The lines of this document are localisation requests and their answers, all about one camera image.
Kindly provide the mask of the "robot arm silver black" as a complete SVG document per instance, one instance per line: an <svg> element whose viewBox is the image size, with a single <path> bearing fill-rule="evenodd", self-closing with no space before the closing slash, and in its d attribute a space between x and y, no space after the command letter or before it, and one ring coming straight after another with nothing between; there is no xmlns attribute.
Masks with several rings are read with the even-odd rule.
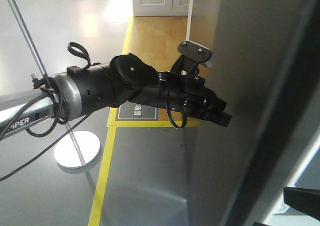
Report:
<svg viewBox="0 0 320 226"><path fill-rule="evenodd" d="M228 126L232 118L225 112L226 103L205 87L203 78L158 72L134 54L120 55L109 64L85 70L68 67L50 80L52 89L38 81L35 89L1 96L1 138L55 116L71 121L128 101L180 112L183 117L222 127Z"/></svg>

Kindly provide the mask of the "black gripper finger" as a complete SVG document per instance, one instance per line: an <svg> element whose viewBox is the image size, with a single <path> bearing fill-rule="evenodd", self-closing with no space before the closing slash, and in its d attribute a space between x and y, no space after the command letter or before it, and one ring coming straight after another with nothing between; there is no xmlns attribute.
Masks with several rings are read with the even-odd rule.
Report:
<svg viewBox="0 0 320 226"><path fill-rule="evenodd" d="M222 114L219 115L217 118L217 125L221 126L221 127L227 127L229 125L231 119L232 119L231 115L229 115L225 112L222 112Z"/></svg>

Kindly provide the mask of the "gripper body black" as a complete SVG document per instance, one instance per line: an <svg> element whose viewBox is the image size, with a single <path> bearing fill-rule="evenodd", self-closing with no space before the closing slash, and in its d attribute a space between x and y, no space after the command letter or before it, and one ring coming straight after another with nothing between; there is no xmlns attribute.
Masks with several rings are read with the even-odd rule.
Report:
<svg viewBox="0 0 320 226"><path fill-rule="evenodd" d="M205 87L205 79L199 76L183 76L173 72L159 72L159 108L165 109L171 123L172 112L182 114L182 123L188 117L217 123L227 103L215 92Z"/></svg>
<svg viewBox="0 0 320 226"><path fill-rule="evenodd" d="M264 221L271 215L280 204L280 200L291 208L300 211L316 220L320 220L320 191L319 189L284 187L282 193L275 197L268 209Z"/></svg>

